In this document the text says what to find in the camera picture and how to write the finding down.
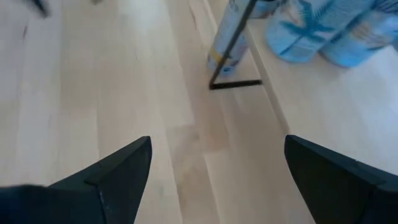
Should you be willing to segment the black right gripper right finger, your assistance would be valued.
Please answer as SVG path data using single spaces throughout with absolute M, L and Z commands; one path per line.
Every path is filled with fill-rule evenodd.
M 295 135 L 284 155 L 316 223 L 397 224 L 397 176 Z

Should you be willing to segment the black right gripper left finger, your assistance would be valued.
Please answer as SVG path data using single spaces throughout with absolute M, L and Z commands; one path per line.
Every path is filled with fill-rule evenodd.
M 49 186 L 1 187 L 1 223 L 134 223 L 151 160 L 143 136 Z

